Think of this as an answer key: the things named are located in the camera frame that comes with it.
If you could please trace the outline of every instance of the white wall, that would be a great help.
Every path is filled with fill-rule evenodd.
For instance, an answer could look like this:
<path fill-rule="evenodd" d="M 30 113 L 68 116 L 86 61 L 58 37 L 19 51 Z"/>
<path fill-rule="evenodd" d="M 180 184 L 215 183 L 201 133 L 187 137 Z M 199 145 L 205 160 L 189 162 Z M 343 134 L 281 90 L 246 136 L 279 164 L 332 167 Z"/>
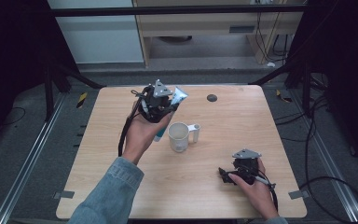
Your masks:
<path fill-rule="evenodd" d="M 48 0 L 51 8 L 132 7 L 131 0 Z M 76 63 L 142 63 L 134 16 L 57 18 Z"/>

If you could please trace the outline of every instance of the wooden table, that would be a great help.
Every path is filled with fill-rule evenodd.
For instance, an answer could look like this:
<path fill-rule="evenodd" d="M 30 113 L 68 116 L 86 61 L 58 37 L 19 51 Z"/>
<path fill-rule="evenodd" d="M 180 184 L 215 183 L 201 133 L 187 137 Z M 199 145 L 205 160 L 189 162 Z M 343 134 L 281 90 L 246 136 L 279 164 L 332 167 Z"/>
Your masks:
<path fill-rule="evenodd" d="M 233 170 L 231 155 L 243 148 L 262 154 L 267 176 L 277 184 L 281 216 L 304 217 L 303 200 L 291 200 L 288 195 L 298 187 L 262 89 L 238 85 L 181 88 L 189 96 L 172 123 L 200 124 L 199 142 L 177 153 L 170 149 L 165 133 L 152 144 L 138 164 L 145 177 L 130 218 L 259 217 L 240 188 L 223 183 L 217 170 Z M 75 195 L 61 198 L 57 217 L 73 214 L 117 156 L 120 132 L 136 100 L 131 90 L 142 89 L 101 89 L 65 186 Z M 209 102 L 209 94 L 215 94 L 217 101 Z"/>

